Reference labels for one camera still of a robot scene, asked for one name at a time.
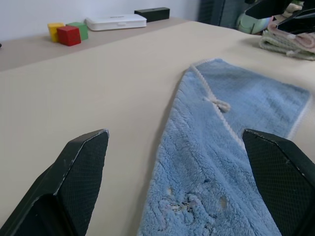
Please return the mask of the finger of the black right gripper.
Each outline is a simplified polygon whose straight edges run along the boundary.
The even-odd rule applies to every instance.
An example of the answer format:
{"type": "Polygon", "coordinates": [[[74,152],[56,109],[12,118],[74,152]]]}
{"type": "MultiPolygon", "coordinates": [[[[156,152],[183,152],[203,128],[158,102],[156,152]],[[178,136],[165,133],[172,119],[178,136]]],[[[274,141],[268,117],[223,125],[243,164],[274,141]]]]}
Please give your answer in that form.
{"type": "Polygon", "coordinates": [[[293,13],[286,20],[278,23],[277,29],[291,34],[315,32],[315,8],[293,13]]]}
{"type": "Polygon", "coordinates": [[[283,14],[292,0],[259,0],[245,11],[245,15],[264,19],[283,14]]]}

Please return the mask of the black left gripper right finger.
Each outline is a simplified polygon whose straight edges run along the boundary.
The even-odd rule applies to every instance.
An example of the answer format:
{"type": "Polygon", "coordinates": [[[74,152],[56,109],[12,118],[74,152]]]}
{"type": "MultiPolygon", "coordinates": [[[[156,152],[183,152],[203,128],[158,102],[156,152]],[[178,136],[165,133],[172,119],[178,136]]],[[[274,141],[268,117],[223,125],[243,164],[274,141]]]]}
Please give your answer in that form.
{"type": "Polygon", "coordinates": [[[242,134],[256,186],[282,236],[315,236],[315,163],[292,141],[242,134]]]}

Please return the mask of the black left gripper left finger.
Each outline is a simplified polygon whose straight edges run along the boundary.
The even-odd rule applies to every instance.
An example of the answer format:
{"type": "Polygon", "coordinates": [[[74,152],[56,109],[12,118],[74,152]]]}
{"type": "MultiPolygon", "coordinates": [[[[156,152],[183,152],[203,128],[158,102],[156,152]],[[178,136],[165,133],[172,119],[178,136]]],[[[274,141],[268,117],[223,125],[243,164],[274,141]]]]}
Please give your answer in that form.
{"type": "Polygon", "coordinates": [[[85,236],[98,198],[109,132],[69,141],[31,185],[0,236],[85,236]]]}

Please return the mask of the fluffy blue towel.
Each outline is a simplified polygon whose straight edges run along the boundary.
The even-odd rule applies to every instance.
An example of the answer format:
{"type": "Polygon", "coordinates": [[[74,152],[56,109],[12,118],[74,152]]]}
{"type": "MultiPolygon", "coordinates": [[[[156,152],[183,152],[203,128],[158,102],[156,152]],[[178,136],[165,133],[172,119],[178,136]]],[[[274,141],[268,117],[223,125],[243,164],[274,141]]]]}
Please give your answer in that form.
{"type": "Polygon", "coordinates": [[[256,187],[244,129],[290,138],[311,94],[221,59],[175,95],[137,236],[281,236],[256,187]]]}

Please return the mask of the folded pink towel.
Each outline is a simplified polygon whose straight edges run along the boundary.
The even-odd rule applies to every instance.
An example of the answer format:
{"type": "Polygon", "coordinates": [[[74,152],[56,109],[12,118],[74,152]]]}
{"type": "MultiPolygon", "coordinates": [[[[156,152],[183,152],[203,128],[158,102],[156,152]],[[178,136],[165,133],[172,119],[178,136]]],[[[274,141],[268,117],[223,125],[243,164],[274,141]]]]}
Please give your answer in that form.
{"type": "Polygon", "coordinates": [[[277,26],[286,20],[284,17],[276,17],[268,25],[268,31],[276,38],[282,42],[292,45],[298,49],[315,53],[315,33],[301,33],[298,35],[282,31],[277,28],[277,26]]]}

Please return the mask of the folded pale green towel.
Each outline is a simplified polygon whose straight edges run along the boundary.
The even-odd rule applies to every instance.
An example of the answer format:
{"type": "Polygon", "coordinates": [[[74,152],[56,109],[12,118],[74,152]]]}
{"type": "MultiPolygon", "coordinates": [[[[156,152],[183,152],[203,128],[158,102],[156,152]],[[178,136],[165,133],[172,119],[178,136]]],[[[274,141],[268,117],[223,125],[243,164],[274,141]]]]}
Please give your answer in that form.
{"type": "Polygon", "coordinates": [[[264,31],[259,41],[260,48],[280,54],[287,57],[315,61],[315,49],[306,49],[299,46],[293,39],[277,36],[268,31],[264,31]]]}

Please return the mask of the pale green plastic object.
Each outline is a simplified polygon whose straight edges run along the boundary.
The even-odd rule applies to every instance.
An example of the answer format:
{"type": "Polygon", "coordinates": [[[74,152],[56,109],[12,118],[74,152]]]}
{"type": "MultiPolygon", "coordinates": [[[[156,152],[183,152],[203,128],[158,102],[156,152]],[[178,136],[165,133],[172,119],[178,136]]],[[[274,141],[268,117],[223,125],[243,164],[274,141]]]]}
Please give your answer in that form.
{"type": "Polygon", "coordinates": [[[259,34],[267,28],[270,20],[271,17],[256,19],[242,13],[237,19],[236,29],[247,34],[259,34]]]}

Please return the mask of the dark slatted panel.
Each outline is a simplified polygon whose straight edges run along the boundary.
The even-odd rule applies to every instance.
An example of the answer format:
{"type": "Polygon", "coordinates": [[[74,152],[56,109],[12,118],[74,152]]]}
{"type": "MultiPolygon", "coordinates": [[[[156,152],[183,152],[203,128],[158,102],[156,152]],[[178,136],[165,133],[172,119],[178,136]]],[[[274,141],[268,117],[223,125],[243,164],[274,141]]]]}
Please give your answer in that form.
{"type": "Polygon", "coordinates": [[[245,0],[200,0],[197,21],[234,29],[238,17],[248,6],[245,0]]]}

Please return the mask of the long black box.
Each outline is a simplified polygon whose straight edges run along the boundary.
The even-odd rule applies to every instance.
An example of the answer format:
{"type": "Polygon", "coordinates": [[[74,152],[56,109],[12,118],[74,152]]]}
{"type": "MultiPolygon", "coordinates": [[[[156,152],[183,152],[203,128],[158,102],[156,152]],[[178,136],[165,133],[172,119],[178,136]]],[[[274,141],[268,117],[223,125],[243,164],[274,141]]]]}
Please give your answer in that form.
{"type": "Polygon", "coordinates": [[[146,18],[147,23],[149,23],[149,22],[169,19],[170,9],[167,7],[141,9],[141,10],[135,10],[134,14],[137,14],[146,18]]]}

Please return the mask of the red wooden block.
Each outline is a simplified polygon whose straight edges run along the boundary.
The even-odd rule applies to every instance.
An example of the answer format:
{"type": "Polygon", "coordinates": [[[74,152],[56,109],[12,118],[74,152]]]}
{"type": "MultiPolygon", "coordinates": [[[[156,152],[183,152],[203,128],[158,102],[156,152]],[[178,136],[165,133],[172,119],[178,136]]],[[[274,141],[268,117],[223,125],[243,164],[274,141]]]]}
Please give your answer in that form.
{"type": "Polygon", "coordinates": [[[74,46],[81,43],[81,36],[78,27],[64,26],[57,28],[59,43],[66,46],[74,46]]]}

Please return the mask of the green wooden block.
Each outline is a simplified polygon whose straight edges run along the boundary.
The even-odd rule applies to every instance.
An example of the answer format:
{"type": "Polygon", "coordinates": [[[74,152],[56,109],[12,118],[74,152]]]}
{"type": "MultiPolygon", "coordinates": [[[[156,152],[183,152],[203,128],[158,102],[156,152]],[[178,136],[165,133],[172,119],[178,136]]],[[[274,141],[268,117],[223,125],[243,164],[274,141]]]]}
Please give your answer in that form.
{"type": "Polygon", "coordinates": [[[73,26],[73,27],[77,27],[80,31],[80,38],[82,41],[87,40],[89,38],[88,36],[88,28],[87,25],[81,22],[72,22],[72,23],[68,23],[66,24],[66,26],[73,26]]]}

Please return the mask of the yellow wooden block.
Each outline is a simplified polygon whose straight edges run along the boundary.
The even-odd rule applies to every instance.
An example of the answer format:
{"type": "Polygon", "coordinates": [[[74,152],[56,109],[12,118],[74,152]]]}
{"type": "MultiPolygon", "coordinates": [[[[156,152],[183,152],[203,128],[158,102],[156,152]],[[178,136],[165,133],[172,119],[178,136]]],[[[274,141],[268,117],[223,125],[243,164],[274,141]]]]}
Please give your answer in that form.
{"type": "Polygon", "coordinates": [[[48,23],[47,27],[48,27],[52,42],[58,42],[59,38],[58,38],[57,28],[64,27],[64,23],[48,23]]]}

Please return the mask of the flat white plastic box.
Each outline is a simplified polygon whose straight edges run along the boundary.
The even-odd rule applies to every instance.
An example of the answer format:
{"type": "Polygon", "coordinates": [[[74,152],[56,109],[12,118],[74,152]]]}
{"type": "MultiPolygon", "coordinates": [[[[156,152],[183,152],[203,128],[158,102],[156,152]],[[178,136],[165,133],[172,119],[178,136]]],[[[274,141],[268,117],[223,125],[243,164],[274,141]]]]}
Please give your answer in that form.
{"type": "Polygon", "coordinates": [[[147,19],[138,14],[115,15],[101,18],[92,17],[86,18],[85,22],[92,31],[133,29],[147,26],[147,19]]]}

